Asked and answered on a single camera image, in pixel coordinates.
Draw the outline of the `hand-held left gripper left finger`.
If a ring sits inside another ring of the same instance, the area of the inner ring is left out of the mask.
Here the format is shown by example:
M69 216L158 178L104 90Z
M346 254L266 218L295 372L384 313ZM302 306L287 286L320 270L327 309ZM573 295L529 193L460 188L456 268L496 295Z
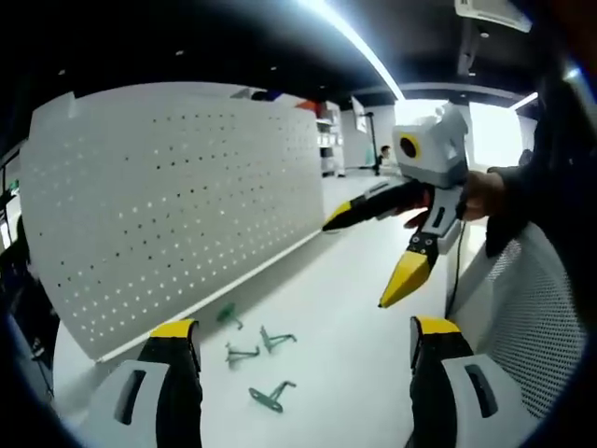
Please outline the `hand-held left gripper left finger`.
M88 447L201 447L199 324L163 324L90 399Z

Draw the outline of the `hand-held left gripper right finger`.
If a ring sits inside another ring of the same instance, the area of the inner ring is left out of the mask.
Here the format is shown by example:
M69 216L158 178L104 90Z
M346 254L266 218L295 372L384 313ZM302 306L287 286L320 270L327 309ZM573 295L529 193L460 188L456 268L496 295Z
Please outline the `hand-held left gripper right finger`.
M410 447L518 447L528 437L521 388L450 320L410 319L410 367Z

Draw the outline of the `person's right hand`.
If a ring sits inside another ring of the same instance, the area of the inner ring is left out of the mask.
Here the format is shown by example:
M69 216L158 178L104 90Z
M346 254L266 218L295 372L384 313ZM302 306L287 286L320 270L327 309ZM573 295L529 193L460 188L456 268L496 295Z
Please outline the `person's right hand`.
M463 187L458 213L463 221L502 216L507 210L504 179L496 172L470 171Z

